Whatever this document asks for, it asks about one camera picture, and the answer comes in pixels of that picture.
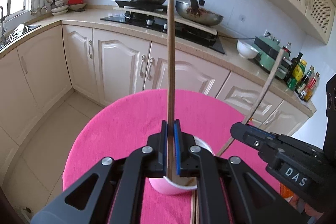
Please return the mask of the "right hand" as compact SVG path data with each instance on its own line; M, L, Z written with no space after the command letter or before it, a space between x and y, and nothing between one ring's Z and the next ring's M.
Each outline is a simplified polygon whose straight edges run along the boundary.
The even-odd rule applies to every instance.
M305 214L308 215L309 217L319 219L323 215L323 213L320 213L315 209L313 209L308 203L299 198L299 196L297 196L296 194L292 196L289 203L300 213L304 211Z

